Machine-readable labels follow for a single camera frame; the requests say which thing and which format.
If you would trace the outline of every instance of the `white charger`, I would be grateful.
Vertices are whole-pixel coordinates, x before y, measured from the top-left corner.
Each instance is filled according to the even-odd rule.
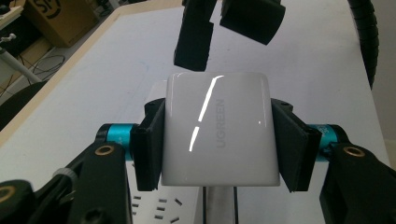
[[[170,76],[164,126],[163,185],[279,185],[265,75]]]

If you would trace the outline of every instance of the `metal rod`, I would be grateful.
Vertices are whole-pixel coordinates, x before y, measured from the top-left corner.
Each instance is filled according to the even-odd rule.
[[[11,54],[5,49],[0,48],[0,59],[7,63],[13,69],[21,72],[25,77],[31,80],[33,83],[42,81],[38,76],[33,74],[29,69],[23,66],[18,60],[16,60]]]

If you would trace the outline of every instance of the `cardboard box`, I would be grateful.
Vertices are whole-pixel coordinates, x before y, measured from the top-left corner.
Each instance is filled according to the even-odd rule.
[[[59,48],[73,46],[97,23],[85,0],[27,0],[22,14]]]

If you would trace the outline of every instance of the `white wall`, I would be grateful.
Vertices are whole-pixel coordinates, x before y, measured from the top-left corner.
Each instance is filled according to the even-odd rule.
[[[373,96],[384,138],[396,140],[396,1],[372,2],[380,45]]]

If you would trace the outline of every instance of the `power strip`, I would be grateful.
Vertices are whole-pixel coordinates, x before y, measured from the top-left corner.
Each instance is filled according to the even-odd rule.
[[[166,82],[153,85],[146,102],[165,97]],[[154,191],[138,191],[134,164],[126,162],[134,224],[202,223],[202,189],[199,187],[166,187]]]

